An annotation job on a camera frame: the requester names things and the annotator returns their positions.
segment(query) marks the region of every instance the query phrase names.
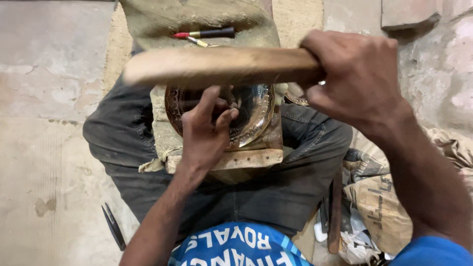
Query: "forearm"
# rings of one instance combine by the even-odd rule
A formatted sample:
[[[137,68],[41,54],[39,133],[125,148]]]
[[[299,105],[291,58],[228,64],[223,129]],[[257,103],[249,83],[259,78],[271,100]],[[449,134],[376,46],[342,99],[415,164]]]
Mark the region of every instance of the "forearm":
[[[167,265],[186,199],[196,187],[190,181],[201,174],[189,167],[178,166],[169,187],[146,214],[127,246],[121,266]]]
[[[374,142],[390,163],[396,194],[412,218],[413,237],[440,235],[470,248],[471,199],[453,165],[413,115],[388,122]]]

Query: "wooden handle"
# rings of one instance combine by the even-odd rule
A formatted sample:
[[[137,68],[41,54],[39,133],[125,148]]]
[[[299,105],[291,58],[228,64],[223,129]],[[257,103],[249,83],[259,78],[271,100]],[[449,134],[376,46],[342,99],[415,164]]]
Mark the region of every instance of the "wooden handle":
[[[319,62],[301,48],[153,49],[131,58],[123,71],[123,81],[128,85],[190,89],[228,84],[315,83],[324,78]]]

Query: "engraved brass plate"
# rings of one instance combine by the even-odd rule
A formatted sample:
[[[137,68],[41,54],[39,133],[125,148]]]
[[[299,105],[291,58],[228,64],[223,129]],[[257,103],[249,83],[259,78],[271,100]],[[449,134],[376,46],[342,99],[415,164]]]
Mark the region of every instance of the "engraved brass plate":
[[[167,117],[179,135],[183,134],[181,116],[199,103],[202,93],[203,90],[166,88]],[[231,147],[243,147],[265,130],[274,112],[274,94],[274,86],[268,84],[238,86],[231,90],[240,112],[238,118],[230,123]]]
[[[324,85],[325,81],[319,82],[319,85]],[[298,104],[298,105],[306,105],[308,106],[309,103],[307,102],[306,96],[304,95],[304,91],[302,90],[299,85],[296,83],[288,83],[288,91],[284,95],[286,99],[290,102]]]

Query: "black tool handle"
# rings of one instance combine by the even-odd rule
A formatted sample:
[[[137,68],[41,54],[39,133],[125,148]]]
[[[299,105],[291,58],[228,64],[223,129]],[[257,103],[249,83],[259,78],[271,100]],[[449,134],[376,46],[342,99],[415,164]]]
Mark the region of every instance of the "black tool handle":
[[[233,27],[227,27],[223,29],[211,29],[201,31],[200,38],[235,38],[235,29]]]

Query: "lap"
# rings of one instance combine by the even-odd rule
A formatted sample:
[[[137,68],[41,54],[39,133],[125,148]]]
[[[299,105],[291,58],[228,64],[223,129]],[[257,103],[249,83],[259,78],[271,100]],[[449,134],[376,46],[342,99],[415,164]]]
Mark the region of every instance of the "lap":
[[[83,132],[140,222],[172,179],[164,170],[138,173],[141,164],[157,158],[150,90],[127,87],[119,78]],[[242,184],[204,182],[184,209],[182,239],[238,220],[266,223],[288,235],[303,228],[340,167],[351,128],[306,106],[283,104],[281,114],[284,144],[294,151],[267,174]]]

